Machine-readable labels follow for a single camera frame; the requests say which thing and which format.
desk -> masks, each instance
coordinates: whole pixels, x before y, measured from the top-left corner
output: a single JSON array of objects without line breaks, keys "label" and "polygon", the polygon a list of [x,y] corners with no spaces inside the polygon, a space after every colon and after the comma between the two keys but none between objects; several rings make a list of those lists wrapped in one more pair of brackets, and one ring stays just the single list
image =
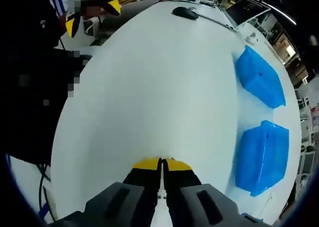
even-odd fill
[{"label": "desk", "polygon": [[[236,79],[233,59],[245,45],[240,33],[205,18],[172,15],[178,6],[196,6],[230,25],[218,9],[160,2],[98,50],[75,85],[74,97],[66,101],[55,134],[51,176],[60,218],[84,210],[93,196],[123,181],[134,163],[152,156],[186,162],[202,183],[237,201],[240,211],[254,212],[241,199],[249,195],[233,185],[232,166],[240,134],[263,118],[291,132],[287,173],[273,187],[282,197],[277,205],[284,206],[301,141],[298,104],[285,67],[261,41],[256,50],[278,72],[287,102],[272,111]],[[250,29],[243,27],[243,32]],[[252,201],[264,208],[264,198]]]}]

blue plastic container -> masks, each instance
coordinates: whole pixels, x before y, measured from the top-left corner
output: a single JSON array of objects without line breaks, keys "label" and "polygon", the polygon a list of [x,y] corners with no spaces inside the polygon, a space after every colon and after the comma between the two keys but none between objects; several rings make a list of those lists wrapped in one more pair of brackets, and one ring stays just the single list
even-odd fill
[{"label": "blue plastic container", "polygon": [[235,64],[236,74],[247,91],[268,107],[286,105],[283,87],[276,71],[248,45]]},{"label": "blue plastic container", "polygon": [[257,196],[283,179],[289,130],[269,121],[244,132],[239,143],[235,184]]}]

